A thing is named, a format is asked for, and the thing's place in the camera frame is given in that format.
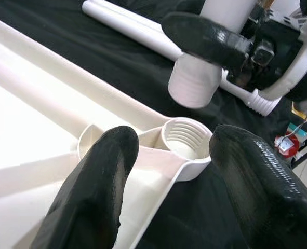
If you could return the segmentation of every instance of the internal thread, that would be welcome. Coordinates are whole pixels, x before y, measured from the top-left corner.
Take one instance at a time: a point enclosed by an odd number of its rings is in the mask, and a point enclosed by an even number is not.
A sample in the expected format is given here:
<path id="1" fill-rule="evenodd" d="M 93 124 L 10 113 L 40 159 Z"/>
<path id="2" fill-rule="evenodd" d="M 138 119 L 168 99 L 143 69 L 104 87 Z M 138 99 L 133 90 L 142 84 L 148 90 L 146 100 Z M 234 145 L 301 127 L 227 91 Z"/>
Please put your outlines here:
<path id="1" fill-rule="evenodd" d="M 167 141 L 179 141 L 188 145 L 194 151 L 201 146 L 205 136 L 205 131 L 193 127 L 182 121 L 175 122 L 166 137 Z"/>

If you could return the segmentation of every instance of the white cylindrical cap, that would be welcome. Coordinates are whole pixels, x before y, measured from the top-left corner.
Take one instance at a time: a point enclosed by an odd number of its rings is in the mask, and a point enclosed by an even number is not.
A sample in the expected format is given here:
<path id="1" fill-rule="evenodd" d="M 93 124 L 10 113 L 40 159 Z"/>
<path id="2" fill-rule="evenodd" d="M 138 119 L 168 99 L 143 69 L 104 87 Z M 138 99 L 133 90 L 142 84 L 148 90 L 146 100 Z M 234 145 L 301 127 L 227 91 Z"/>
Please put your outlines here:
<path id="1" fill-rule="evenodd" d="M 174 65 L 168 92 L 180 105 L 201 108 L 210 102 L 220 81 L 220 67 L 185 53 Z"/>

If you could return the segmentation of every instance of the red object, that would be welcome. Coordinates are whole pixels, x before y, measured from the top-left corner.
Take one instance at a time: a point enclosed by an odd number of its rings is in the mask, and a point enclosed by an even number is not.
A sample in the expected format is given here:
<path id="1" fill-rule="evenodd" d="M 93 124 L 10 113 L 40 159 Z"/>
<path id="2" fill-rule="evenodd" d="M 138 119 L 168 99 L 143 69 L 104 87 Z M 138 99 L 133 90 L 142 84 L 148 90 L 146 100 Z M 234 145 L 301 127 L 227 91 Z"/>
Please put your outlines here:
<path id="1" fill-rule="evenodd" d="M 289 157 L 292 157 L 292 156 L 295 156 L 295 154 L 298 152 L 299 150 L 299 147 L 300 147 L 300 142 L 298 140 L 298 138 L 293 134 L 289 137 L 287 137 L 286 139 L 289 139 L 292 141 L 293 143 L 293 146 L 291 148 L 289 148 L 287 151 L 282 151 L 280 148 L 277 148 L 279 153 L 282 154 L 285 158 L 289 158 Z"/>

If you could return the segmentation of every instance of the yellow object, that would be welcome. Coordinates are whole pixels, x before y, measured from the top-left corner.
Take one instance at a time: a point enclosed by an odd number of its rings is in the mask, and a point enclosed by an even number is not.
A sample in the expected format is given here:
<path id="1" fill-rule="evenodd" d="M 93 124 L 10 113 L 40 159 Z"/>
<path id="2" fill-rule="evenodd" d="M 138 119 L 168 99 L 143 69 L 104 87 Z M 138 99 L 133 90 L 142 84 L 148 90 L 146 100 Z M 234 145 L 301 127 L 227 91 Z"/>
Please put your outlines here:
<path id="1" fill-rule="evenodd" d="M 292 113 L 294 113 L 295 115 L 299 116 L 302 119 L 307 118 L 307 115 L 303 114 L 302 112 L 295 110 L 293 105 L 292 105 Z"/>

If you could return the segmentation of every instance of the black table surface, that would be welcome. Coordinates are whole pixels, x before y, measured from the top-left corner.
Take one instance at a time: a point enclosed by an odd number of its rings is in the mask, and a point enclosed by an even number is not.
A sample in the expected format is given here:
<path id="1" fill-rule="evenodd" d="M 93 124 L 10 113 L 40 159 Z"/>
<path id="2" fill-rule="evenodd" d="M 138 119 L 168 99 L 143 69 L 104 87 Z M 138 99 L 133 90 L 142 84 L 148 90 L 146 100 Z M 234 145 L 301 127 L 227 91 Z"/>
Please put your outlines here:
<path id="1" fill-rule="evenodd" d="M 212 131 L 245 128 L 273 145 L 290 121 L 282 99 L 267 117 L 218 89 L 210 104 L 187 109 L 168 95 L 173 62 L 82 13 L 83 0 L 0 0 L 0 20 L 166 116 L 186 116 Z M 112 0 L 160 22 L 169 12 L 198 13 L 204 0 Z M 137 248 L 247 248 L 224 181 L 211 163 L 195 180 L 176 183 Z"/>

